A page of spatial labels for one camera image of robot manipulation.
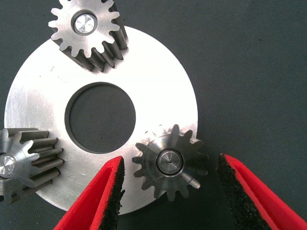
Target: spur gear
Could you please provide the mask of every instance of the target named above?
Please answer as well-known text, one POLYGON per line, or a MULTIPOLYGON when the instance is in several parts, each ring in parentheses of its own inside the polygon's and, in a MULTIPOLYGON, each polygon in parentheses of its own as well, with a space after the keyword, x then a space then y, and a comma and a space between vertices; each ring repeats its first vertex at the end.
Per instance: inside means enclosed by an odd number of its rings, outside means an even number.
POLYGON ((105 63, 115 66, 113 58, 123 59, 127 34, 113 0, 59 1, 63 8, 51 10, 58 19, 49 27, 60 51, 88 70, 103 71, 105 63))
POLYGON ((142 165, 142 168, 134 176, 146 178, 143 190, 154 186, 155 198, 166 192, 168 200, 174 201, 176 191, 187 198, 188 185, 200 188, 195 176, 207 174, 204 162, 208 155, 197 152, 203 143, 192 138, 192 133, 192 130, 180 133, 179 126, 174 125, 163 135, 147 141, 147 144, 136 144, 142 156, 134 157, 132 161, 142 165))
POLYGON ((56 138, 48 131, 32 128, 0 131, 0 201, 15 201, 51 184, 59 175, 55 168, 63 164, 56 158, 62 152, 54 148, 56 138))

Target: dark gray surface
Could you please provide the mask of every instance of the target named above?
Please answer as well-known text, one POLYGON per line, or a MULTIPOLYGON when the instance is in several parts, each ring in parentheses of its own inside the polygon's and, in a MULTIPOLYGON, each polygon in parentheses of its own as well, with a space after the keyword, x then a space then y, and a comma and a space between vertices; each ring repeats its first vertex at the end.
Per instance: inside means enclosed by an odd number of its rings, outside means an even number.
MULTIPOLYGON (((186 69, 198 101, 198 137, 212 159, 211 174, 189 199, 169 203, 164 195, 120 216, 119 230, 234 229, 213 170, 220 152, 243 161, 307 219, 307 2, 274 2, 117 0, 125 24, 158 39, 186 69)), ((0 6, 0 121, 15 74, 50 37, 49 12, 58 6, 56 0, 0 6)), ((32 195, 0 203, 0 229, 51 229, 63 214, 32 195)))

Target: circular hole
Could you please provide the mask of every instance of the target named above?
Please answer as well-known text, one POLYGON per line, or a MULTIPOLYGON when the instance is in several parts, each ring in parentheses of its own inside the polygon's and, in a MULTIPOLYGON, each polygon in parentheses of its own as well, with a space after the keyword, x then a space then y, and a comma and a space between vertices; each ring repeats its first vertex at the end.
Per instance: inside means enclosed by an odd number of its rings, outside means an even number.
POLYGON ((92 84, 80 89, 66 111, 71 139, 80 148, 96 154, 119 149, 135 126, 133 103, 115 85, 92 84))

